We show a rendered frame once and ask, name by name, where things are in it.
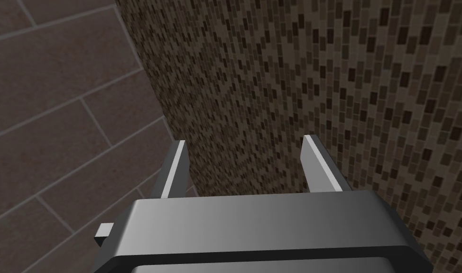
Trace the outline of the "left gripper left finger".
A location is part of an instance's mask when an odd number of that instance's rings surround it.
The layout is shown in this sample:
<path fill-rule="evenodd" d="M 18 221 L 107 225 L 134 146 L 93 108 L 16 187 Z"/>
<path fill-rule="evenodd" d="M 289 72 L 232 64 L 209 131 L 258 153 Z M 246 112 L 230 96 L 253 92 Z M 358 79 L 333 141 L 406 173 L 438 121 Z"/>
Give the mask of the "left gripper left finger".
<path fill-rule="evenodd" d="M 190 160 L 184 140 L 174 142 L 158 172 L 151 193 L 152 199 L 183 198 L 189 180 Z"/>

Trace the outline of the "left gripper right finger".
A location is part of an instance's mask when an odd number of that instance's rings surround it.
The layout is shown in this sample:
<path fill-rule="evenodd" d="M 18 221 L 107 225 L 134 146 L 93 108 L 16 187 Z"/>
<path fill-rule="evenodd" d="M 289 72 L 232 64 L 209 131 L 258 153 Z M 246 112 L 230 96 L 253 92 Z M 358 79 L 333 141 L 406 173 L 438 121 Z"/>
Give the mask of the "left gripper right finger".
<path fill-rule="evenodd" d="M 317 135 L 303 137 L 300 161 L 310 192 L 351 191 Z"/>

